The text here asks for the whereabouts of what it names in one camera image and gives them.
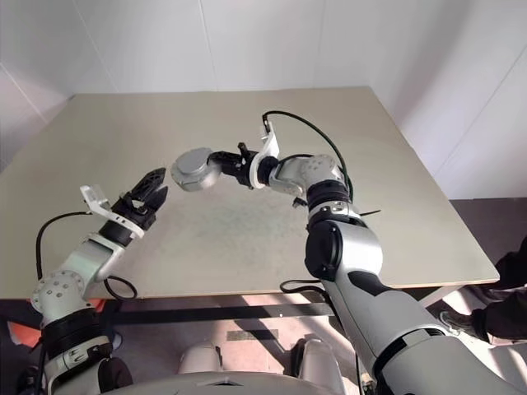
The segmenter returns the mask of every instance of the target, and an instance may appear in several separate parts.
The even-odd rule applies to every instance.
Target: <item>black cable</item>
[[[61,214],[60,216],[56,216],[56,217],[50,219],[49,221],[46,221],[40,227],[39,233],[37,234],[36,241],[35,241],[36,276],[37,276],[37,278],[39,280],[43,276],[43,273],[42,273],[42,238],[43,238],[44,232],[48,228],[48,226],[53,224],[55,221],[58,221],[58,220],[60,220],[62,218],[66,218],[66,217],[69,217],[69,216],[89,216],[89,215],[91,215],[91,212],[88,212],[88,211],[67,212],[65,214]],[[111,286],[108,283],[108,280],[105,280],[106,290],[115,299],[118,299],[118,300],[129,300],[129,299],[134,299],[134,298],[136,298],[138,296],[138,290],[136,289],[136,287],[130,281],[124,280],[123,278],[117,277],[117,276],[109,276],[108,278],[112,279],[112,280],[123,282],[126,286],[128,286],[128,288],[130,288],[130,290],[133,293],[132,297],[121,296],[121,295],[115,293],[114,290],[111,289]],[[42,344],[40,346],[39,365],[38,365],[37,377],[36,377],[36,381],[35,381],[35,394],[40,394],[41,389],[42,389],[42,378],[44,376],[45,356],[46,356],[46,352],[45,352],[45,349],[44,349],[44,344]]]
[[[115,292],[112,287],[110,286],[110,283],[108,282],[108,280],[115,280],[115,281],[119,281],[119,282],[122,282],[123,284],[125,284],[133,293],[132,296],[122,296],[122,295],[119,295],[117,292]],[[138,289],[128,280],[125,280],[121,277],[117,277],[117,276],[108,276],[107,279],[105,279],[104,281],[105,283],[105,288],[106,290],[108,291],[108,293],[110,295],[112,295],[115,299],[117,300],[132,300],[132,299],[135,299],[138,297]]]
[[[295,294],[298,292],[304,292],[306,290],[312,290],[314,292],[318,292],[321,294],[324,298],[327,295],[326,291],[322,288],[319,288],[318,286],[298,286],[296,288],[286,288],[287,284],[319,284],[320,280],[287,280],[284,281],[282,284],[280,284],[280,291],[284,294]]]
[[[340,151],[338,150],[335,143],[331,140],[331,138],[329,138],[328,135],[322,132],[319,128],[317,128],[313,123],[311,123],[307,119],[304,119],[301,116],[298,116],[296,114],[288,113],[287,111],[281,111],[277,109],[267,111],[266,113],[262,115],[263,125],[267,133],[271,132],[269,130],[269,122],[268,122],[268,116],[271,114],[284,115],[286,117],[290,117],[290,118],[296,119],[297,121],[302,122],[303,124],[313,129],[315,132],[317,132],[331,146],[331,148],[333,148],[333,151],[335,152],[335,155],[338,157],[338,160],[340,160],[340,165],[343,168],[343,174],[344,174],[344,178],[346,179],[346,185],[347,185],[347,190],[349,192],[349,197],[350,197],[350,200],[353,202],[353,185],[352,185],[352,181],[349,178],[349,175],[347,174],[346,161],[344,160],[343,156],[341,155]]]
[[[56,216],[46,223],[42,225],[42,227],[39,230],[39,233],[36,236],[36,243],[35,243],[35,255],[36,255],[36,276],[40,280],[42,278],[42,236],[44,235],[44,231],[48,226],[53,224],[55,221],[60,220],[62,218],[66,218],[67,216],[90,216],[90,212],[86,211],[74,211],[74,212],[67,212],[66,214],[61,214],[60,216]]]
[[[37,367],[37,373],[35,378],[35,395],[40,395],[42,392],[42,378],[44,377],[44,361],[46,353],[44,350],[44,344],[40,346],[39,364]]]
[[[359,355],[357,354],[357,350],[355,350],[355,371],[357,373],[357,386],[359,388],[359,395],[362,395],[361,374],[359,372]]]
[[[370,216],[370,215],[372,215],[372,214],[376,214],[376,213],[378,213],[378,212],[380,212],[380,210],[374,210],[374,211],[368,211],[368,212],[361,212],[361,213],[359,214],[359,216]]]
[[[312,155],[311,154],[295,154],[295,155],[289,155],[289,156],[286,156],[285,158],[281,159],[278,161],[278,164],[279,165],[283,165],[284,163],[286,163],[288,160],[290,159],[294,159],[294,158],[311,158]]]

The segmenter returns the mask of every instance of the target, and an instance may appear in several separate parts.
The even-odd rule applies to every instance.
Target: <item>black band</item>
[[[424,331],[428,333],[430,337],[434,336],[444,336],[445,334],[436,328],[424,328]],[[387,346],[379,355],[375,363],[373,364],[373,375],[376,379],[382,376],[382,369],[385,368],[386,364],[401,350],[404,350],[408,345],[403,339],[403,336],[392,342]]]
[[[346,186],[332,179],[311,185],[306,196],[310,210],[325,202],[351,202]]]
[[[277,167],[277,165],[278,159],[274,156],[264,157],[258,165],[258,181],[262,184],[269,185],[269,175],[271,175],[271,170]]]
[[[42,342],[51,359],[102,334],[99,314],[94,309],[83,309],[46,325]]]
[[[334,214],[330,210],[327,210],[327,211],[316,212],[310,218],[309,222],[307,223],[307,230],[309,231],[313,226],[315,226],[321,221],[336,221],[336,222],[342,222],[345,224],[367,228],[366,224],[362,220],[359,220],[358,218],[355,218],[354,216],[340,216],[338,214]]]
[[[126,247],[132,241],[132,231],[117,222],[107,221],[99,230],[105,239]]]

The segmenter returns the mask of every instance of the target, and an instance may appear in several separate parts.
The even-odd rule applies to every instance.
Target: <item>table top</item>
[[[35,237],[44,222],[84,210],[79,186],[99,184],[111,202],[147,171],[200,146],[258,151],[261,114],[304,116],[333,138],[361,211],[384,251],[381,280],[394,287],[495,281],[497,272],[369,88],[77,95],[0,174],[0,298],[26,298],[36,283]],[[328,153],[305,125],[274,116],[281,157]],[[115,274],[141,297],[269,292],[309,278],[305,208],[268,189],[222,177],[199,193],[170,186],[156,224],[133,242]],[[46,230],[44,272],[104,223],[63,219]],[[97,286],[94,296],[105,296]]]

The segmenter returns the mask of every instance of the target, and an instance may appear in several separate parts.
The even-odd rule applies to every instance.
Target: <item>black pants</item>
[[[486,284],[482,290],[509,290],[527,283],[527,237],[517,253],[508,253],[496,265],[500,281]],[[503,301],[472,312],[476,333],[488,342],[487,334],[509,340],[527,339],[527,290],[512,291]]]

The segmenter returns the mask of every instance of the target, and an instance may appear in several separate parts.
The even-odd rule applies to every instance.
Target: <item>gray floor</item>
[[[464,219],[482,245],[489,258],[496,262],[504,253],[516,250],[527,235],[527,198],[453,201],[455,209]],[[459,303],[453,295],[452,304]],[[229,306],[240,304],[277,304],[284,301],[302,301],[300,295],[246,295],[216,298],[185,298],[152,301],[152,309]],[[18,373],[36,355],[28,355],[24,346],[14,346],[0,326],[0,369],[2,394],[13,393]],[[288,371],[289,350],[302,337],[319,337],[333,348],[349,393],[357,393],[354,385],[354,355],[345,338],[333,329],[327,318],[269,318],[264,320],[221,321],[207,323],[177,323],[164,325],[136,325],[116,328],[124,337],[116,355],[127,362],[136,382],[158,379],[173,374],[181,354],[196,342],[212,341],[222,348],[226,369],[259,370],[274,373]],[[228,340],[229,332],[269,330],[271,340]],[[497,373],[518,388],[527,388],[525,378],[526,346],[511,349],[500,347],[481,350],[472,347]]]

